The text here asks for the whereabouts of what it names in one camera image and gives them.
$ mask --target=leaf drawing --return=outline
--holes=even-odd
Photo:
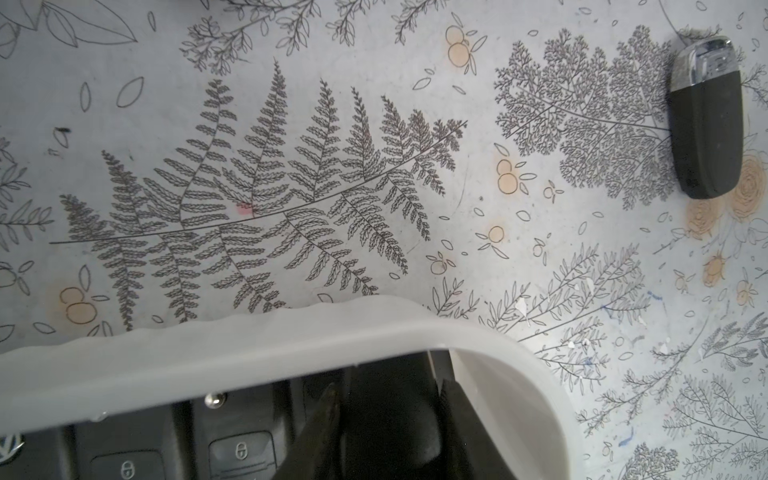
[[[344,257],[351,254],[351,249],[336,249],[343,245],[344,242],[329,237],[336,231],[326,220],[325,212],[317,208],[301,208],[286,212],[283,216],[285,217],[284,220],[264,234],[264,238],[286,234],[280,245],[268,255],[269,258],[277,258],[284,255],[301,243],[301,248],[299,248],[285,268],[293,269],[298,267],[316,251],[317,258],[306,281],[309,282],[316,279],[330,266],[325,286],[331,286],[340,280],[341,290],[347,288],[349,283],[352,282],[352,291],[354,293],[360,290],[363,295],[374,294],[378,287],[370,284],[371,278],[365,276],[366,268],[364,266],[357,266],[357,259],[344,259]]]
[[[83,112],[86,112],[89,108],[91,108],[91,88],[88,87],[88,83],[84,81],[83,85],[80,87],[80,109]]]
[[[270,272],[249,274],[249,269],[255,269],[266,263],[263,258],[263,248],[253,248],[261,238],[258,234],[262,229],[249,225],[235,224],[217,227],[197,240],[197,245],[207,247],[195,255],[198,260],[207,260],[218,257],[218,261],[203,270],[206,274],[215,274],[222,271],[228,274],[223,280],[213,284],[214,288],[226,289],[238,286],[233,308],[248,299],[248,311],[254,310],[262,303],[264,313],[285,305],[283,301],[275,301],[280,291],[272,290],[274,282],[268,281]]]
[[[765,404],[754,396],[739,396],[724,376],[711,380],[686,376],[664,429],[673,437],[693,434],[691,457],[682,461],[683,478],[712,472],[728,461],[731,468],[759,470],[768,465]]]
[[[93,243],[92,250],[99,252],[115,279],[126,329],[132,328],[147,270],[161,279],[168,308],[179,322],[197,318],[203,275],[212,277],[214,289],[231,289],[233,308],[247,306],[253,313],[285,306],[278,300],[280,290],[271,270],[276,265],[304,270],[306,281],[321,279],[325,286],[362,295],[376,294],[378,288],[366,275],[356,248],[375,250],[407,273],[406,255],[395,238],[397,229],[384,217],[384,206],[391,214],[401,210],[429,239],[415,181],[438,194],[445,192],[437,170],[455,169],[453,154],[465,121],[430,124],[414,110],[406,123],[394,104],[382,98],[386,147],[380,150],[363,97],[353,88],[352,126],[342,149],[336,101],[321,81],[311,125],[293,139],[299,144],[293,159],[282,161],[288,96],[275,63],[256,124],[244,135],[250,147],[227,159],[219,151],[229,153],[232,147],[222,136],[235,136],[230,124],[238,117],[227,109],[233,99],[221,80],[209,86],[207,109],[201,113],[209,123],[197,126],[207,141],[190,139],[187,143],[194,149],[177,148],[182,158],[167,158],[162,168],[155,168],[163,183],[145,177],[139,184],[116,157],[103,152],[115,184],[110,219],[102,220],[72,195],[61,196],[71,238],[64,243]],[[219,170],[214,163],[228,161],[231,169],[223,165]],[[222,211],[227,209],[225,200],[250,215],[231,220]]]
[[[144,91],[144,77],[134,78],[120,89],[116,105],[120,108],[130,107],[136,103],[142,91]]]
[[[402,12],[400,15],[393,15],[392,19],[396,22],[395,43],[406,44],[405,30],[416,31],[416,19],[421,14],[433,8],[439,10],[445,7],[446,0],[409,0],[401,3]]]
[[[579,388],[582,395],[585,387],[594,391],[605,378],[603,369],[608,361],[598,350],[607,338],[598,314],[632,323],[638,321],[650,302],[647,296],[640,295],[644,275],[634,259],[636,255],[635,245],[602,258],[597,247],[582,246],[570,262],[563,260],[552,273],[545,293],[532,296],[528,291],[530,283],[521,283],[519,289],[513,283],[503,299],[488,303],[489,317],[480,317],[480,321],[504,334],[526,326],[535,329],[518,338],[520,342],[550,336],[559,329],[562,337],[554,345],[542,346],[535,355],[552,367],[571,391]],[[521,306],[526,306],[525,313]],[[568,348],[570,343],[578,348]]]
[[[335,156],[339,148],[339,138],[334,134],[340,129],[336,116],[336,100],[333,92],[325,81],[320,81],[320,99],[315,107],[317,115],[312,116],[314,125],[306,129],[308,134],[302,135],[301,140],[306,145],[296,147],[296,151],[304,157],[305,162],[289,160],[288,164],[296,171],[288,173],[288,176],[299,184],[300,188],[293,188],[294,195],[305,202],[313,202],[325,197],[332,190],[341,185],[336,176],[341,170],[336,166],[339,158]]]
[[[238,150],[243,160],[232,158],[232,165],[237,171],[222,168],[228,184],[215,180],[226,198],[239,207],[249,209],[254,216],[282,209],[294,195],[288,183],[283,181],[286,176],[283,171],[285,164],[274,160],[284,157],[280,148],[285,144],[283,137],[286,134],[283,129],[288,106],[285,88],[285,78],[275,62],[272,87],[260,110],[261,115],[257,118],[259,124],[250,128],[253,135],[245,137],[257,150]],[[234,114],[225,113],[225,117],[237,119]]]
[[[333,40],[339,44],[352,47],[355,44],[355,14],[365,15],[377,0],[336,0],[336,9],[339,11],[339,19],[326,23],[326,27],[333,30]]]
[[[643,25],[610,63],[566,29],[546,42],[544,67],[518,41],[508,66],[496,69],[505,108],[496,123],[523,156],[559,148],[569,184],[605,187],[625,210],[666,200],[676,182],[665,100],[673,57],[670,43],[654,42]]]
[[[16,200],[14,195],[16,191],[22,188],[30,188],[30,184],[22,180],[26,173],[26,167],[19,168],[13,160],[13,156],[5,148],[10,145],[6,139],[0,137],[0,154],[2,160],[7,160],[1,164],[5,169],[0,172],[0,210],[8,210],[11,204]],[[13,212],[5,211],[0,213],[0,248],[9,252],[11,245],[19,245],[21,238],[32,241],[32,232],[40,230],[45,232],[45,226],[52,223],[49,220],[51,208],[33,207],[33,200],[27,200],[22,205],[13,208]]]
[[[643,442],[634,448],[634,455],[621,468],[618,480],[670,480],[667,473],[677,470],[679,464],[676,451],[664,447],[651,450]]]
[[[10,0],[0,7],[9,22],[0,26],[0,57],[13,53],[22,28],[37,30],[40,17],[45,27],[61,43],[77,48],[78,42],[117,45],[136,41],[122,18],[98,0]]]
[[[233,100],[231,96],[225,95],[229,88],[223,85],[221,80],[211,81],[208,85],[210,88],[206,93],[209,98],[204,102],[208,110],[200,113],[200,116],[213,126],[199,124],[196,127],[208,140],[187,140],[193,150],[185,147],[176,149],[185,161],[166,158],[163,162],[173,170],[154,169],[172,187],[176,187],[176,191],[169,190],[151,178],[144,178],[144,183],[149,189],[147,195],[151,200],[150,212],[167,222],[180,223],[184,228],[197,227],[217,220],[229,220],[226,214],[221,213],[226,206],[219,203],[223,197],[216,191],[219,189],[216,178],[221,176],[221,171],[212,163],[227,161],[217,150],[232,148],[222,136],[235,135],[235,130],[225,123],[225,120],[236,120],[237,116],[226,109]]]

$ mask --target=volkswagen logo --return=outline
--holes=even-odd
[[[8,462],[22,449],[22,434],[0,435],[0,465]]]

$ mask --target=orange circle drawing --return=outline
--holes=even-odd
[[[448,59],[457,67],[463,67],[469,61],[469,48],[462,43],[451,45],[448,49]]]
[[[67,307],[67,320],[78,325],[93,322],[96,319],[96,307],[90,303],[72,303]]]
[[[499,225],[491,228],[488,232],[488,239],[493,243],[499,243],[504,239],[504,229]]]
[[[445,265],[445,262],[441,260],[435,260],[432,262],[432,265],[429,267],[429,270],[432,271],[435,275],[442,275],[445,273],[445,271],[448,269],[448,266]]]
[[[464,32],[456,25],[451,25],[445,30],[445,40],[448,45],[462,43],[464,41]]]
[[[82,302],[85,298],[82,291],[76,286],[70,286],[65,288],[58,294],[58,298],[62,303],[69,305],[70,303]]]
[[[498,189],[507,195],[518,191],[518,178],[514,174],[503,174],[498,178]]]
[[[499,175],[508,174],[512,172],[512,162],[509,160],[502,160],[496,165],[496,173]]]

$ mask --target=patterned surface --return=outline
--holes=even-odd
[[[593,480],[768,478],[763,3],[122,3],[2,3],[0,352],[388,293],[550,366]],[[690,200],[717,32],[743,173]]]

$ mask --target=fern frond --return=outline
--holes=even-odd
[[[205,141],[196,138],[187,140],[187,144],[199,150],[200,153],[182,147],[176,149],[176,152],[191,164],[166,158],[164,163],[173,170],[154,169],[163,180],[172,187],[180,189],[180,192],[174,193],[158,182],[144,178],[144,183],[151,191],[151,194],[147,194],[147,198],[151,202],[149,211],[162,220],[180,223],[183,228],[199,227],[209,221],[229,220],[226,214],[218,214],[214,217],[184,214],[185,212],[197,213],[226,209],[223,204],[219,203],[218,200],[223,200],[223,198],[217,192],[190,189],[190,186],[195,184],[198,187],[218,190],[216,180],[221,172],[211,166],[210,162],[226,162],[227,159],[214,149],[231,149],[232,145],[229,141],[224,140],[222,135],[235,135],[235,130],[230,125],[221,122],[222,118],[237,119],[234,113],[223,109],[223,106],[233,100],[231,96],[222,95],[229,91],[229,88],[222,85],[221,80],[213,80],[208,83],[208,86],[210,88],[206,89],[206,93],[209,98],[204,102],[204,106],[212,110],[203,111],[200,116],[209,121],[212,126],[199,124],[196,129],[210,138]]]
[[[306,164],[295,160],[288,162],[297,170],[288,173],[289,177],[301,187],[293,188],[292,192],[306,202],[319,200],[341,184],[334,180],[334,177],[341,173],[339,168],[334,168],[339,163],[339,158],[334,156],[339,151],[336,146],[339,138],[334,136],[339,130],[336,124],[339,118],[336,116],[336,107],[333,106],[335,103],[333,91],[321,80],[320,99],[315,107],[317,115],[312,116],[315,124],[307,128],[310,134],[301,136],[301,140],[309,148],[296,147],[296,151],[306,159]]]
[[[368,181],[381,174],[386,164],[381,153],[373,147],[366,106],[355,88],[352,89],[352,95],[355,98],[355,124],[352,126],[352,136],[347,139],[349,146],[344,148],[344,152],[352,157],[341,162],[344,167],[352,170],[341,174],[341,178],[349,183]]]
[[[357,259],[347,259],[352,251],[349,249],[332,250],[342,242],[333,238],[326,238],[335,233],[330,227],[325,212],[318,208],[300,208],[283,214],[285,220],[281,220],[275,227],[268,230],[264,238],[276,237],[284,233],[285,236],[280,245],[269,255],[269,258],[277,258],[292,250],[298,243],[303,242],[293,259],[285,266],[287,269],[297,268],[308,260],[311,254],[318,250],[317,258],[310,269],[307,281],[316,279],[329,265],[331,270],[326,280],[326,286],[333,285],[341,277],[341,290],[349,285],[354,277],[353,292],[361,290],[363,295],[372,295],[378,289],[370,285],[371,278],[364,276],[365,267],[354,268]]]

